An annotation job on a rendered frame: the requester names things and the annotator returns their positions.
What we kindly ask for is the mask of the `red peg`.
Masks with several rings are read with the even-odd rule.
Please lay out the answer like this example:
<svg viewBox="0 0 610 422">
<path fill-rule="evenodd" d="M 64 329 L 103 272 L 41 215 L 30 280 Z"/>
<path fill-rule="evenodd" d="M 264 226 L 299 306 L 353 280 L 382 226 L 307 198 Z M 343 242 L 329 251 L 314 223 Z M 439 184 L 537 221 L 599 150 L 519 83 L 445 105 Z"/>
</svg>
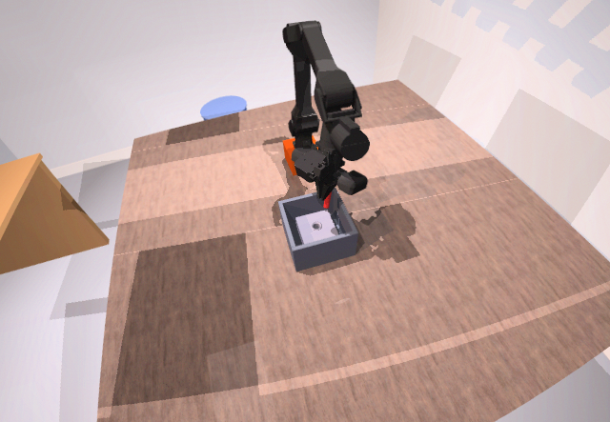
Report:
<svg viewBox="0 0 610 422">
<path fill-rule="evenodd" d="M 332 194 L 332 192 L 331 192 L 331 193 L 330 193 L 330 194 L 327 196 L 327 198 L 324 200 L 324 206 L 323 206 L 323 207 L 324 207 L 325 209 L 328 209 L 328 208 L 329 208 L 329 206 L 330 206 L 331 194 Z"/>
</svg>

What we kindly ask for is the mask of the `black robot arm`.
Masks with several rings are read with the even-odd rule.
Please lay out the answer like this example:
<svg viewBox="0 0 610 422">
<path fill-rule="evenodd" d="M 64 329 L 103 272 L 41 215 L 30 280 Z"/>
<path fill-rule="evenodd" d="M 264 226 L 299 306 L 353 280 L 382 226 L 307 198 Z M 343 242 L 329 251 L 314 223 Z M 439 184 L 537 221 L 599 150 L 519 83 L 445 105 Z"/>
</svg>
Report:
<svg viewBox="0 0 610 422">
<path fill-rule="evenodd" d="M 313 142 L 320 119 L 312 107 L 311 66 L 316 78 L 315 104 L 323 122 L 320 137 L 333 143 L 349 161 L 359 160 L 370 148 L 368 137 L 355 123 L 355 118 L 362 117 L 362 105 L 349 75 L 336 66 L 319 21 L 287 24 L 282 36 L 293 55 L 295 80 L 295 106 L 289 131 L 295 137 L 292 141 L 295 149 L 311 146 L 295 161 L 295 171 L 309 183 L 322 181 L 332 171 L 333 162 L 330 152 L 319 151 Z M 351 105 L 352 109 L 341 110 Z"/>
</svg>

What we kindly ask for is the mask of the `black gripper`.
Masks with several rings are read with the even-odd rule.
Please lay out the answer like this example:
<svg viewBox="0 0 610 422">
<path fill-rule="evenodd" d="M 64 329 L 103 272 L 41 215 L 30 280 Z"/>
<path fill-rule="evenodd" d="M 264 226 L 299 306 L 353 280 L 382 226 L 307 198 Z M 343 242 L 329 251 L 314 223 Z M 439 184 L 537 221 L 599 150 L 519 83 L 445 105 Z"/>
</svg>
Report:
<svg viewBox="0 0 610 422">
<path fill-rule="evenodd" d="M 317 144 L 319 151 L 324 152 L 324 150 L 327 150 L 330 152 L 333 162 L 332 171 L 330 171 L 329 175 L 322 181 L 315 181 L 318 198 L 321 198 L 322 201 L 325 200 L 336 185 L 341 191 L 344 191 L 348 195 L 354 195 L 366 189 L 368 181 L 364 174 L 355 170 L 347 172 L 341 168 L 345 166 L 346 161 L 343 160 L 343 156 L 333 143 L 326 142 L 321 139 L 321 137 L 318 141 L 315 141 L 315 143 Z M 294 149 L 291 160 L 295 162 L 310 149 L 311 146 L 309 145 Z"/>
</svg>

